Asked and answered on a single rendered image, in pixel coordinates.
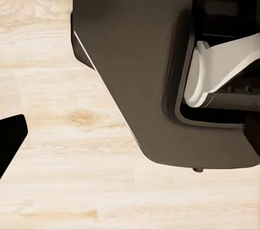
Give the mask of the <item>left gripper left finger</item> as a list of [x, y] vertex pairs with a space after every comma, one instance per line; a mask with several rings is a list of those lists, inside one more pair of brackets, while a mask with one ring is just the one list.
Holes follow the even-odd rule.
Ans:
[[28, 134], [23, 114], [0, 120], [0, 179]]

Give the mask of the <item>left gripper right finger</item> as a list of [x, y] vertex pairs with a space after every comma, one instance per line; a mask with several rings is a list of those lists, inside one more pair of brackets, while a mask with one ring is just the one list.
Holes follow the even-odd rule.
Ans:
[[243, 134], [260, 158], [260, 116], [254, 114], [248, 114], [246, 116]]

